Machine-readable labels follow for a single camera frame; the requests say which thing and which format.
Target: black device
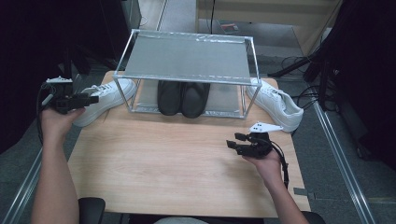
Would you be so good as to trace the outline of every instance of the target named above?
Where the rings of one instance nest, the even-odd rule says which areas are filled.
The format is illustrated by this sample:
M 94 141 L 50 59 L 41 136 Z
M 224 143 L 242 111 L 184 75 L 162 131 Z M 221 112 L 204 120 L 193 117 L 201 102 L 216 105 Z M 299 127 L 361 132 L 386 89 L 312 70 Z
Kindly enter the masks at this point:
M 74 94 L 71 79 L 62 77 L 48 79 L 41 86 L 40 93 L 45 90 L 48 91 L 48 96 L 41 102 L 40 110 L 51 106 L 59 113 L 66 114 L 70 110 L 99 102 L 98 96 L 90 96 L 88 93 Z
M 268 133 L 235 133 L 235 139 L 240 141 L 249 141 L 250 145 L 240 145 L 236 144 L 236 142 L 226 140 L 227 147 L 235 149 L 236 153 L 241 156 L 252 157 L 255 159 L 263 159 L 271 150 L 274 150 L 280 158 L 280 163 L 282 164 L 283 171 L 283 182 L 285 183 L 285 187 L 287 188 L 289 185 L 289 172 L 288 172 L 288 164 L 285 160 L 285 155 L 283 154 L 282 149 L 274 142 L 270 140 Z

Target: metal frame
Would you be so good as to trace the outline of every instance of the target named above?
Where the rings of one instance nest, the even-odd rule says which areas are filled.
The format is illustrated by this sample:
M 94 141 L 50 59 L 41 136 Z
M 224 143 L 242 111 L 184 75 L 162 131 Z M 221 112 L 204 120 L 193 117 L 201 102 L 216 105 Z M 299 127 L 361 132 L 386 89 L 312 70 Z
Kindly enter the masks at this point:
M 114 72 L 113 79 L 116 82 L 117 87 L 119 88 L 119 91 L 121 92 L 122 99 L 123 99 L 123 101 L 124 101 L 124 103 L 125 103 L 125 105 L 126 105 L 126 107 L 127 107 L 129 112 L 131 112 L 131 113 L 136 113 L 136 112 L 140 112 L 140 113 L 148 113 L 148 112 L 160 113 L 158 110 L 156 110 L 156 111 L 136 110 L 134 108 L 134 101 L 135 101 L 136 94 L 134 94 L 134 96 L 132 97 L 131 102 L 128 103 L 128 99 L 125 98 L 125 95 L 124 95 L 124 93 L 123 93 L 123 91 L 122 91 L 122 89 L 120 87 L 120 83 L 118 81 L 119 78 L 136 79 L 137 80 L 137 82 L 136 82 L 136 92 L 137 92 L 137 90 L 140 87 L 141 79 L 151 79 L 149 77 L 148 78 L 142 78 L 142 77 L 127 76 L 127 75 L 124 75 L 122 73 L 122 71 L 120 70 L 122 68 L 121 64 L 124 63 L 125 60 L 126 60 L 125 59 L 126 58 L 126 54 L 127 54 L 128 50 L 129 50 L 129 48 L 131 47 L 131 43 L 133 41 L 135 42 L 135 40 L 138 38 L 139 33 L 141 33 L 141 32 L 154 33 L 154 34 L 155 33 L 159 33 L 158 31 L 132 30 L 131 35 L 130 35 L 130 37 L 128 39 L 127 45 L 125 47 L 125 50 L 122 53 L 120 62 L 118 64 L 118 66 L 117 66 L 117 69 Z M 207 81 L 209 83 L 239 85 L 240 86 L 240 91 L 241 91 L 240 95 L 241 95 L 241 108 L 242 108 L 242 111 L 239 112 L 239 115 L 232 115 L 231 113 L 228 113 L 228 112 L 205 111 L 202 116 L 222 117 L 222 118 L 232 118 L 232 119 L 246 119 L 248 117 L 248 112 L 250 111 L 250 108 L 254 104 L 254 100 L 256 99 L 256 96 L 259 93 L 260 88 L 262 87 L 262 83 L 261 83 L 261 79 L 260 79 L 259 66 L 257 64 L 256 51 L 255 51 L 255 48 L 254 48 L 253 37 L 245 36 L 245 44 L 247 46 L 247 54 L 249 53 L 250 50 L 252 51 L 253 58 L 254 58 L 254 63 L 255 63 L 255 71 L 254 71 L 255 72 L 255 78 L 257 78 L 259 80 L 258 84 L 251 84 L 252 86 L 257 87 L 257 89 L 256 89 L 255 93 L 253 94 L 253 97 L 252 97 L 252 99 L 250 101 L 250 104 L 247 106 L 246 105 L 246 101 L 245 101 L 245 87 L 246 87 L 246 83 L 242 83 L 242 82 L 240 82 L 240 83 L 238 83 L 238 82 L 230 83 L 227 80 L 223 80 L 223 81 L 209 80 L 209 81 Z M 187 81 L 187 80 L 183 80 L 181 78 L 180 79 L 174 79 L 174 78 L 169 79 L 167 77 L 164 77 L 163 80 Z
M 29 202 L 29 199 L 38 181 L 38 173 L 41 167 L 41 153 L 42 153 L 42 148 L 40 148 L 40 150 L 38 151 L 35 161 L 33 162 L 33 165 L 30 168 L 29 173 L 21 183 L 21 186 L 18 189 L 14 201 L 12 202 L 12 205 L 9 207 L 9 210 L 6 216 L 4 217 L 4 219 L 2 220 L 2 223 L 4 224 L 19 223 L 22 212 L 26 204 Z
M 330 147 L 332 149 L 332 154 L 334 155 L 335 161 L 337 162 L 338 168 L 340 169 L 341 175 L 346 182 L 346 187 L 349 191 L 352 202 L 355 204 L 356 210 L 359 217 L 361 218 L 361 223 L 376 223 L 374 215 L 371 211 L 370 205 L 367 202 L 366 197 L 361 189 L 361 185 L 358 182 L 352 168 L 349 165 L 347 157 L 338 141 L 337 135 L 334 132 L 332 124 L 318 102 L 314 103 L 315 111 L 317 112 L 320 124 L 322 125 L 323 131 L 329 140 Z

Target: chair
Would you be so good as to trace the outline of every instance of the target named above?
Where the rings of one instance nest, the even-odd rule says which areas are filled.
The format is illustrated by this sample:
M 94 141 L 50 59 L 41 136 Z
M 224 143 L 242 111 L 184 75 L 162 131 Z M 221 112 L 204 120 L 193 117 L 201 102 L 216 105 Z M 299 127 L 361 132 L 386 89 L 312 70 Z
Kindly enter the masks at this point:
M 79 223 L 80 224 L 100 224 L 103 213 L 105 212 L 106 203 L 101 198 L 80 198 L 79 206 Z

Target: desk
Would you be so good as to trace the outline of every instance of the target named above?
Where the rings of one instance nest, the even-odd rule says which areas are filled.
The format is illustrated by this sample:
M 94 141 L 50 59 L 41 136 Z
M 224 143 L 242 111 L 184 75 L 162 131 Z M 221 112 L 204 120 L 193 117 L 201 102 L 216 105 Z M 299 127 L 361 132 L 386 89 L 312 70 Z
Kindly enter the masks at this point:
M 83 128 L 76 142 L 69 167 L 78 197 L 103 198 L 107 212 L 276 217 L 254 166 L 226 146 L 234 133 L 248 133 L 258 120 L 272 123 L 256 105 L 247 119 L 186 119 L 114 107 Z M 293 193 L 304 183 L 290 134 L 272 132 L 270 138 L 290 165 L 292 197 L 310 211 L 306 196 Z
M 213 0 L 196 0 L 195 30 L 198 20 L 212 15 Z M 342 0 L 217 0 L 215 20 L 246 21 L 293 25 L 301 50 L 306 56 L 320 41 Z

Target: cable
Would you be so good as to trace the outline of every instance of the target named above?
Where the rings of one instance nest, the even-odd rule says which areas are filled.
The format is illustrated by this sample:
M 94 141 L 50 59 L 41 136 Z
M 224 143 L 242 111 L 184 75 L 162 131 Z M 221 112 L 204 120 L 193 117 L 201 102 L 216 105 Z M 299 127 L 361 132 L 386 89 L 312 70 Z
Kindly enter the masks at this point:
M 216 4 L 216 0 L 213 0 L 212 16 L 210 18 L 210 34 L 213 34 L 213 15 L 215 13 L 215 4 Z
M 288 59 L 292 59 L 292 58 L 294 58 L 293 64 L 296 64 L 297 62 L 299 62 L 298 60 L 304 60 L 305 57 L 289 56 L 289 57 L 284 58 L 284 59 L 282 60 L 282 62 L 280 63 L 280 66 L 282 67 L 282 70 L 285 69 L 285 62 L 286 62 Z M 305 73 L 305 71 L 302 71 L 302 70 L 300 69 L 300 67 L 296 68 L 295 70 L 298 70 L 301 74 L 293 74 L 292 71 L 289 71 L 289 75 L 292 75 L 292 76 L 294 76 L 294 75 L 303 75 L 303 74 Z
M 296 130 L 294 130 L 293 132 L 291 132 L 291 137 L 293 137 L 294 136 L 294 134 L 297 132 L 297 130 L 298 130 L 298 128 L 296 129 Z
M 298 62 L 295 62 L 294 64 L 289 65 L 286 68 L 282 67 L 282 70 L 274 72 L 274 73 L 270 73 L 267 74 L 268 77 L 283 77 L 286 74 L 290 74 L 291 71 L 294 71 L 296 69 L 299 69 L 300 67 L 308 64 L 308 63 L 320 63 L 320 62 L 315 62 L 312 59 L 316 59 L 318 56 L 318 51 L 321 49 L 322 47 L 322 40 L 323 40 L 323 34 L 320 37 L 320 42 L 319 42 L 319 46 L 308 56 L 306 57 L 299 57 L 301 60 Z
M 142 19 L 145 19 L 146 21 L 143 22 L 143 24 L 139 24 L 139 26 L 144 26 L 149 22 L 149 19 L 147 17 L 142 16 Z
M 207 6 L 206 6 L 206 0 L 205 0 L 205 18 L 206 18 L 206 26 L 207 26 L 207 31 L 209 31 L 210 32 L 210 27 L 209 27 L 209 22 L 207 21 L 207 18 L 208 18 L 208 16 L 207 16 Z
M 280 163 L 282 164 L 282 171 L 283 171 L 283 183 L 285 184 L 286 189 L 289 187 L 289 171 L 288 171 L 288 164 L 286 163 L 285 153 L 283 153 L 282 148 L 280 146 L 270 141 L 273 150 L 277 153 L 280 158 Z
M 300 108 L 306 110 L 311 105 L 313 105 L 315 102 L 317 102 L 318 99 L 319 99 L 319 94 L 318 94 L 317 90 L 314 90 L 314 92 L 309 92 L 309 93 L 306 93 L 306 92 L 311 90 L 311 89 L 318 89 L 318 88 L 319 88 L 319 85 L 309 86 L 306 89 L 304 89 L 298 96 L 291 96 L 291 98 L 297 99 L 297 103 L 296 103 L 297 106 L 299 106 Z M 327 89 L 327 91 L 328 90 L 332 91 L 332 93 L 331 94 L 326 93 L 326 95 L 324 96 L 325 97 L 324 98 L 325 102 L 334 102 L 335 89 L 334 89 L 334 87 L 333 87 L 331 82 L 328 82 L 328 86 L 326 87 L 326 89 Z M 300 100 L 302 98 L 305 98 L 305 97 L 310 98 L 311 101 L 306 103 L 303 106 L 300 106 Z M 323 109 L 325 109 L 327 111 L 336 111 L 336 109 L 330 109 L 327 106 L 325 106 L 325 108 L 323 108 Z
M 43 145 L 43 130 L 42 130 L 42 127 L 41 127 L 40 114 L 46 108 L 46 105 L 47 105 L 47 104 L 43 105 L 43 103 L 47 100 L 47 98 L 46 98 L 46 100 L 41 101 L 42 92 L 44 90 L 49 90 L 49 95 L 55 95 L 56 94 L 56 88 L 55 87 L 53 87 L 52 85 L 50 85 L 48 83 L 43 83 L 40 86 L 40 90 L 38 91 L 38 94 L 37 94 L 37 97 L 36 97 L 36 102 L 35 102 L 36 126 L 37 126 L 37 132 L 38 132 L 38 139 L 40 140 L 41 145 Z

